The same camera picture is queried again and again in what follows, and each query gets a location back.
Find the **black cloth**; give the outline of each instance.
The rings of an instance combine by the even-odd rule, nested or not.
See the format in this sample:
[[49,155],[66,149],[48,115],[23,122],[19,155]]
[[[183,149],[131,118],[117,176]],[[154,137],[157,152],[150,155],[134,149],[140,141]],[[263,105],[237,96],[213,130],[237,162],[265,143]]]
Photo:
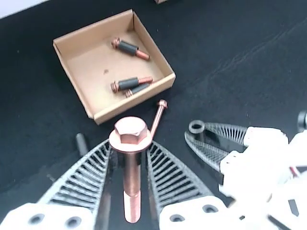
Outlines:
[[[97,126],[60,65],[52,40],[133,9],[174,69],[172,89]],[[217,184],[184,141],[193,119],[277,127],[291,139],[306,108],[305,0],[50,0],[0,20],[0,219],[36,202],[78,160],[74,137],[92,147],[128,115],[151,126],[164,98],[155,140],[190,167],[212,191]],[[121,171],[112,184],[110,229],[150,229],[146,174],[142,217],[123,217]]]

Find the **small copper bolt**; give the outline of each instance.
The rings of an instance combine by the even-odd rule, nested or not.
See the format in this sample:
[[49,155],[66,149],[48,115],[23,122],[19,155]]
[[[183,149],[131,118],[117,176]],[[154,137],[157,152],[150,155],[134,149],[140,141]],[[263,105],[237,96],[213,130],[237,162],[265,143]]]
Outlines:
[[162,116],[164,109],[167,109],[167,102],[166,102],[166,100],[160,100],[158,102],[157,113],[156,113],[154,120],[153,120],[152,130],[150,131],[152,138],[154,138],[155,132],[158,128],[158,125],[159,125],[159,122],[160,122],[160,119],[161,119],[161,116]]
[[138,46],[132,45],[128,42],[122,41],[119,37],[115,38],[112,42],[111,45],[115,49],[119,49],[122,52],[125,52],[127,54],[130,54],[132,56],[137,56],[138,58],[144,59],[148,61],[150,59],[149,54],[146,54],[142,51],[139,50]]
[[137,87],[140,84],[151,83],[152,81],[153,81],[152,77],[129,78],[126,80],[120,80],[118,82],[114,81],[113,83],[111,83],[111,89],[114,93],[117,93],[118,91],[128,90]]

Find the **copper bolt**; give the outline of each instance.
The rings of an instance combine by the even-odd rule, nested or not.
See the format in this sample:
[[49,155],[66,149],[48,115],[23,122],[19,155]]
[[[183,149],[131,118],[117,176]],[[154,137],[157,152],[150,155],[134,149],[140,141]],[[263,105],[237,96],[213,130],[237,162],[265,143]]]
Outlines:
[[144,59],[146,61],[150,59],[150,55],[140,51],[138,46],[122,41],[119,37],[114,38],[114,40],[111,42],[111,45],[115,49],[120,49],[123,52],[137,56],[138,58]]
[[129,78],[126,80],[114,81],[111,83],[111,89],[114,93],[117,93],[121,90],[127,90],[130,88],[134,88],[140,84],[151,83],[153,81],[152,77],[145,78]]
[[141,217],[141,152],[152,142],[146,123],[138,117],[124,117],[109,136],[113,149],[123,153],[125,219],[136,223]]
[[152,136],[152,138],[154,138],[155,132],[158,128],[162,113],[164,111],[164,109],[167,109],[167,102],[166,100],[160,100],[158,102],[158,110],[157,113],[155,114],[154,120],[153,120],[153,126],[152,126],[152,130],[150,131],[150,134]]

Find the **bolt with black sleeve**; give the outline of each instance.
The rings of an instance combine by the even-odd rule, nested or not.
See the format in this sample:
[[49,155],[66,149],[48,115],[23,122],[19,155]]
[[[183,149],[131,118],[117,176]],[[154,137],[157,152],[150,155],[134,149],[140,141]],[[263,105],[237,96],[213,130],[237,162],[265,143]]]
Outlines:
[[126,80],[120,80],[118,82],[114,81],[111,83],[111,89],[114,93],[122,90],[128,90],[137,87],[144,83],[151,83],[153,81],[152,77],[146,78],[130,78]]
[[139,50],[138,46],[132,45],[128,42],[122,41],[119,37],[115,38],[111,42],[112,46],[115,49],[119,49],[122,52],[125,52],[126,54],[130,54],[132,56],[137,56],[138,58],[144,59],[148,61],[150,59],[149,54],[146,54]]
[[145,84],[139,85],[139,86],[137,86],[137,87],[135,87],[133,89],[129,89],[125,93],[126,97],[130,97],[133,94],[135,94],[135,93],[137,93],[137,92],[139,92],[139,91],[141,91],[143,89],[146,89],[148,86],[150,86],[150,84],[149,83],[145,83]]

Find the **cardboard tray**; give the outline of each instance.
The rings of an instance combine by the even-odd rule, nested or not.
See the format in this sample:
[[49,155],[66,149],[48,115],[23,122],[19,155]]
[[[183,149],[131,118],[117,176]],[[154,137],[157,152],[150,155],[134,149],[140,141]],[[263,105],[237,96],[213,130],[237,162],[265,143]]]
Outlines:
[[[151,60],[115,50],[111,45],[115,37],[139,46]],[[59,37],[53,46],[86,113],[97,124],[172,87],[175,80],[172,68],[132,10]],[[110,88],[114,81],[148,76],[154,82],[128,98]]]

